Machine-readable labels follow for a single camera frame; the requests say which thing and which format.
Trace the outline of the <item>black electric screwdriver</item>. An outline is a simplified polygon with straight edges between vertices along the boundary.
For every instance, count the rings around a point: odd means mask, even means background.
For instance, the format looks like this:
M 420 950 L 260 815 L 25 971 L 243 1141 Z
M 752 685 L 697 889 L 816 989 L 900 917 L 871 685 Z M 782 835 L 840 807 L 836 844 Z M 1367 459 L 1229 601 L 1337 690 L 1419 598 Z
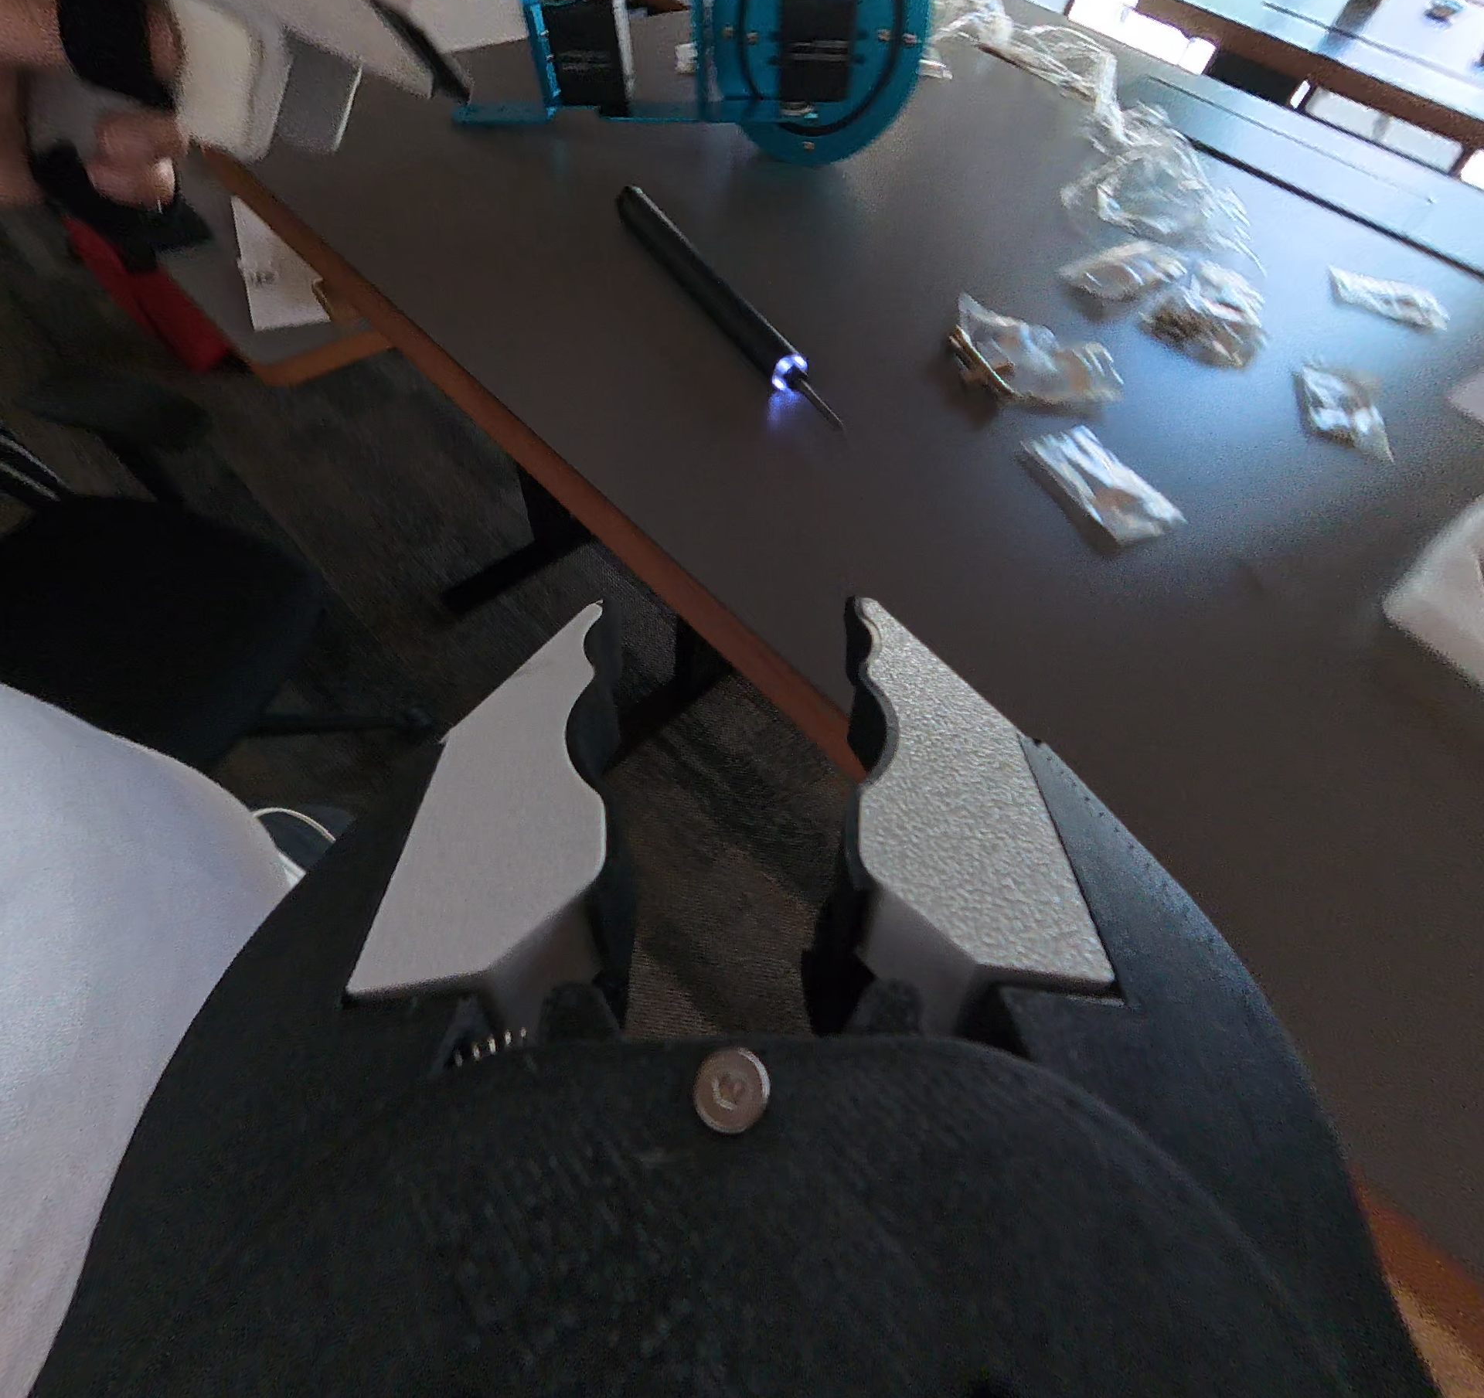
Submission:
M 615 197 L 615 211 L 631 237 L 774 393 L 802 398 L 834 430 L 844 430 L 813 387 L 807 356 L 702 258 L 644 190 L 625 185 Z

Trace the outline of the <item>dark desk with wooden edge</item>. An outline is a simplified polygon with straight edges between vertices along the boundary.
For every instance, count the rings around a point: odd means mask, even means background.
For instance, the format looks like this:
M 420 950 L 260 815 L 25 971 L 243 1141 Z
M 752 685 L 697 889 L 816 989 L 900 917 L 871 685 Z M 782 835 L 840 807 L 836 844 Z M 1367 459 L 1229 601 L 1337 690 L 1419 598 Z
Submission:
M 1214 160 L 1482 276 L 1482 197 L 1467 184 L 1201 74 L 1140 74 L 1121 97 Z
M 1137 0 L 1203 74 L 1480 187 L 1480 0 Z

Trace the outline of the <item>person's left hand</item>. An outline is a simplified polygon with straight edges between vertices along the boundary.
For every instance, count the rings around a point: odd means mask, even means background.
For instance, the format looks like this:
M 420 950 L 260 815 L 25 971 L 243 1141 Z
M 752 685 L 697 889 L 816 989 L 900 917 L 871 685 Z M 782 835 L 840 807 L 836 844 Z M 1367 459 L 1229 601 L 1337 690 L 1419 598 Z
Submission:
M 33 73 L 64 68 L 56 0 L 1 0 L 1 206 L 6 211 L 41 203 L 28 165 L 25 81 Z M 83 169 L 109 202 L 162 206 L 175 197 L 175 161 L 185 150 L 186 140 L 169 115 L 120 111 L 96 124 Z

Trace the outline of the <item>person's white shirt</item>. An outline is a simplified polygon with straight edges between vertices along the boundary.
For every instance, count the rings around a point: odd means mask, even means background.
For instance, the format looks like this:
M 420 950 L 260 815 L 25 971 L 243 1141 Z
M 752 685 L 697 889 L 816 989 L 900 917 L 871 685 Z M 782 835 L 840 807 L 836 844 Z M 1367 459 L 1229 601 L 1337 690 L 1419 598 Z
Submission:
M 3 686 L 3 1395 L 32 1389 L 159 1074 L 288 889 L 217 783 Z

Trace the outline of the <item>grey desk with slot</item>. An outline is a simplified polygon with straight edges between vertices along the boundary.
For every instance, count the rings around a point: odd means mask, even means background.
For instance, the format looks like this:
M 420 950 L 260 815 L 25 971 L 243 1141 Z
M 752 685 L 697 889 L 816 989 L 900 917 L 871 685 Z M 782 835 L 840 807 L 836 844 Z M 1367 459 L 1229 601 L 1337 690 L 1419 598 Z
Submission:
M 268 387 L 301 387 L 336 369 L 389 351 L 389 343 L 368 326 L 343 292 L 328 284 L 323 272 L 297 253 L 320 276 L 315 293 L 323 303 L 328 322 L 296 330 L 251 330 L 246 293 L 236 271 L 230 206 L 235 195 L 217 176 L 215 165 L 217 156 L 210 152 L 198 153 L 181 165 L 180 197 L 207 226 L 210 239 L 165 255 L 164 271 L 230 342 L 235 358 Z M 246 205 L 265 221 L 257 205 Z M 267 226 L 286 243 L 277 226 Z

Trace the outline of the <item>blue toy robot arm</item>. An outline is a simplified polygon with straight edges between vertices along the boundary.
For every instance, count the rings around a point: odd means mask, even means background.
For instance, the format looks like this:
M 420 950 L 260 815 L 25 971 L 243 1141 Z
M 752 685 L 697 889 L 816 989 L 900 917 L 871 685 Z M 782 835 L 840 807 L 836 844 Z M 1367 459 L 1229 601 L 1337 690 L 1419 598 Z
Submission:
M 431 16 L 438 2 L 407 0 Z M 636 90 L 628 0 L 473 0 L 525 39 L 538 98 L 467 102 L 463 127 L 542 126 L 560 111 L 629 124 L 731 126 L 774 160 L 831 165 L 868 147 L 911 97 L 932 0 L 674 0 L 684 98 Z

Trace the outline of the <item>crumpled clear plastic wrap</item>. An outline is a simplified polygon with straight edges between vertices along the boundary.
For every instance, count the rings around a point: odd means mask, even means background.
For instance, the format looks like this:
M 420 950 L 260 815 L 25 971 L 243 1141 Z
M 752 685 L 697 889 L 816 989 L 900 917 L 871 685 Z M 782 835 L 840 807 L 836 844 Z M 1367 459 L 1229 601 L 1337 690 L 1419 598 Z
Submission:
M 926 44 L 924 78 L 950 79 L 942 49 L 973 45 L 1084 102 L 1097 160 L 1061 192 L 1071 214 L 1200 258 L 1256 264 L 1243 203 L 1211 181 L 1163 110 L 1121 102 L 1118 60 L 1100 39 L 1061 23 L 1018 23 L 1003 0 L 932 0 Z

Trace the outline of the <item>scattered small clear parts bags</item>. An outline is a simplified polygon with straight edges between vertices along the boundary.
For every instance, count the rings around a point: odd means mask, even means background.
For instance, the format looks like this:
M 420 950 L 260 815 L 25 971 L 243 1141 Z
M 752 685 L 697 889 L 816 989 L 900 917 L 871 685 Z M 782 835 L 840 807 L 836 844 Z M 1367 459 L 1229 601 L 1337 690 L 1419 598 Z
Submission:
M 1245 369 L 1266 342 L 1264 297 L 1242 272 L 1214 258 L 1137 239 L 1076 258 L 1058 280 L 1085 303 L 1135 308 L 1140 332 L 1211 369 Z M 1332 300 L 1412 332 L 1445 332 L 1450 313 L 1414 284 L 1330 266 Z M 1042 411 L 1085 414 L 1118 401 L 1122 379 L 1097 342 L 1066 342 L 1043 326 L 956 297 L 945 340 L 960 380 L 995 398 Z M 1301 429 L 1366 459 L 1392 462 L 1377 382 L 1325 361 L 1290 374 Z M 1158 538 L 1184 514 L 1087 425 L 1023 443 L 1023 462 L 1084 527 L 1116 548 Z

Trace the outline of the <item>black office chair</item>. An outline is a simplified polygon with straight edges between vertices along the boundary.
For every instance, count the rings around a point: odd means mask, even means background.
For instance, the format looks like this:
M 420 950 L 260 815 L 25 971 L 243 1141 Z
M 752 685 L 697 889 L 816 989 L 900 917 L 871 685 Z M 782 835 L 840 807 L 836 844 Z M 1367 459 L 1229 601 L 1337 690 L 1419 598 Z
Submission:
M 3 429 L 1 678 L 199 772 L 241 741 L 423 739 L 399 714 L 270 714 L 322 620 L 299 556 L 173 501 L 83 496 Z

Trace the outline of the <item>red object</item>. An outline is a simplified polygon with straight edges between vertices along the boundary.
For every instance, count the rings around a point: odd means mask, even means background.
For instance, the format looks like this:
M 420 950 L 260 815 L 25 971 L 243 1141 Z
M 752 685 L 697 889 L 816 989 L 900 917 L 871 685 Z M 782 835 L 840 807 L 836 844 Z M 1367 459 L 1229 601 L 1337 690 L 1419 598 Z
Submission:
M 64 219 L 64 237 L 102 292 L 185 369 L 206 372 L 235 359 L 230 342 L 164 271 L 128 271 L 120 253 L 82 221 Z

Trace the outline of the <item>dark grey desk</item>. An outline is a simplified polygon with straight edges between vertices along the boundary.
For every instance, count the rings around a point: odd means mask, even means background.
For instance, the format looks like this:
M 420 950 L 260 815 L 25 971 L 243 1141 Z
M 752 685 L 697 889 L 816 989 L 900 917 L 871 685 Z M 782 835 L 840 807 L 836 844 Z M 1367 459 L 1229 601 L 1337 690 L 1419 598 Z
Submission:
M 1287 190 L 1245 203 L 1266 342 L 1211 369 L 1056 277 L 1097 247 L 1061 189 L 1084 108 L 995 55 L 929 79 L 842 165 L 732 127 L 454 127 L 373 79 L 341 147 L 249 165 L 289 239 L 478 385 L 845 709 L 842 607 L 882 603 L 1048 743 L 1197 899 L 1308 1057 L 1367 1186 L 1480 1269 L 1480 723 L 1377 653 L 1380 604 L 1480 495 L 1480 280 Z M 808 359 L 844 422 L 774 393 L 618 219 L 636 185 Z M 1337 305 L 1414 284 L 1445 332 Z M 956 297 L 1111 351 L 1118 401 L 998 403 L 945 348 Z M 1393 453 L 1311 438 L 1292 369 L 1375 379 Z M 1182 514 L 1116 548 L 1027 471 L 1087 425 Z

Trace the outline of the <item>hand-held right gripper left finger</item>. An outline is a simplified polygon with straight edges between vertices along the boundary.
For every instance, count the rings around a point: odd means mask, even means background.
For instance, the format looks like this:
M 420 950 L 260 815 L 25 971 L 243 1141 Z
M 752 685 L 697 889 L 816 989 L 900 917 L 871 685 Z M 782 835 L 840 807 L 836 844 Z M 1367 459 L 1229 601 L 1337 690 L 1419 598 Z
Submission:
M 602 791 L 620 746 L 616 617 L 573 615 L 442 738 L 344 991 L 538 1017 L 557 986 L 626 1010 L 636 905 Z

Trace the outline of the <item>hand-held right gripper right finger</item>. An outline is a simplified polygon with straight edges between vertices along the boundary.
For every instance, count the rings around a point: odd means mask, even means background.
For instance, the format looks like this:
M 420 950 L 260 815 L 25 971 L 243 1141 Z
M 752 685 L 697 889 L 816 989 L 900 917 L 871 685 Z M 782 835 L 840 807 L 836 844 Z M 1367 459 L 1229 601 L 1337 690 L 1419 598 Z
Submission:
M 1006 991 L 1118 1000 L 1021 731 L 878 599 L 844 627 L 863 778 L 805 949 L 813 1033 L 847 1031 L 878 986 L 927 1036 L 1014 1037 Z

